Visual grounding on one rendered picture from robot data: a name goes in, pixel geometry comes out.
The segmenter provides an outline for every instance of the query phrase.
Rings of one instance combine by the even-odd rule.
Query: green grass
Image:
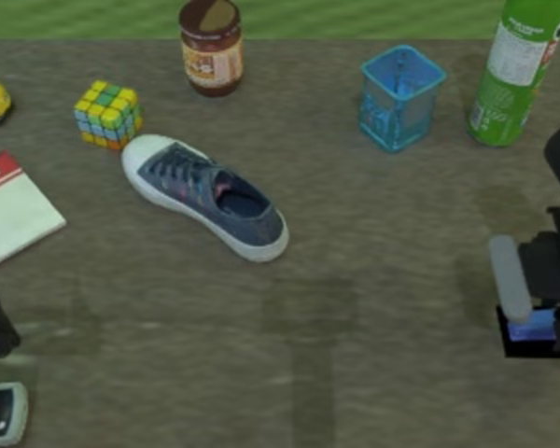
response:
[[[504,0],[236,0],[248,38],[492,38]],[[0,38],[175,38],[183,0],[3,0]]]

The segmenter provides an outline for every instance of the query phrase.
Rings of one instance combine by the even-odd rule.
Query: glass jar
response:
[[[178,15],[185,73],[198,93],[226,96],[243,77],[241,15],[229,0],[190,0]]]

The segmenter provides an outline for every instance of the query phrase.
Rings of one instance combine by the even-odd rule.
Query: book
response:
[[[66,220],[6,151],[0,152],[0,262],[66,225]]]

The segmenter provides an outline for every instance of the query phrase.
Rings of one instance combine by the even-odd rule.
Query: white phone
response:
[[[21,383],[0,384],[0,447],[19,443],[27,424],[27,389]]]

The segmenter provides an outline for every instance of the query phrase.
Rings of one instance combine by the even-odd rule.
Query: green can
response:
[[[469,134],[505,147],[523,133],[560,41],[560,0],[507,0],[468,119]]]

